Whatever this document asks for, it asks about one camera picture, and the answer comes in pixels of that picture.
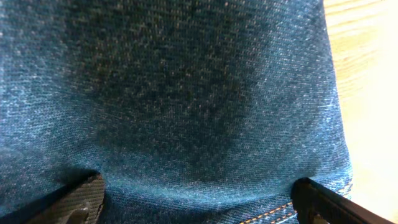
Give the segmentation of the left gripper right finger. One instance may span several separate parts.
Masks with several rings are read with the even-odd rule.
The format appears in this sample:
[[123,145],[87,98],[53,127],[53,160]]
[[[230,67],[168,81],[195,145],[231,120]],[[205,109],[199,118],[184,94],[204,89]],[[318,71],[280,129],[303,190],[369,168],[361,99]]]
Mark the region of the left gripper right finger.
[[300,224],[393,224],[309,178],[294,182],[291,199]]

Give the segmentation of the blue denim jeans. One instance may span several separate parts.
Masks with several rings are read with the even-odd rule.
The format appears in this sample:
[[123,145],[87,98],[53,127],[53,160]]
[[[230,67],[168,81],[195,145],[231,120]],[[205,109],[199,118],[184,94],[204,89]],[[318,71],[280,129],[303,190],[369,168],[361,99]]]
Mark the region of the blue denim jeans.
[[1,2],[1,222],[105,180],[100,223],[295,223],[348,195],[323,2]]

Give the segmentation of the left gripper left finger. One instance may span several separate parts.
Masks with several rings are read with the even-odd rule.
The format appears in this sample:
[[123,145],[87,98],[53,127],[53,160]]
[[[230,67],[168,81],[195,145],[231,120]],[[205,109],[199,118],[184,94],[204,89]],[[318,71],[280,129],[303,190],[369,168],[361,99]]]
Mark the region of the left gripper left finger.
[[95,224],[104,206],[105,181],[92,172],[1,217],[5,224]]

